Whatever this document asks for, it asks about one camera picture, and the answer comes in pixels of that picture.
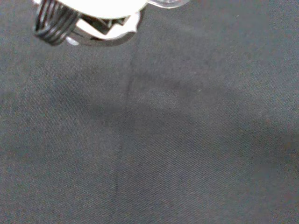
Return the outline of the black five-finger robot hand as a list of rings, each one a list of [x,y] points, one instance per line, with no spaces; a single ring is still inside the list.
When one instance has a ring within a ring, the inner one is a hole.
[[[148,4],[146,0],[35,0],[35,37],[51,46],[112,47],[136,33]]]

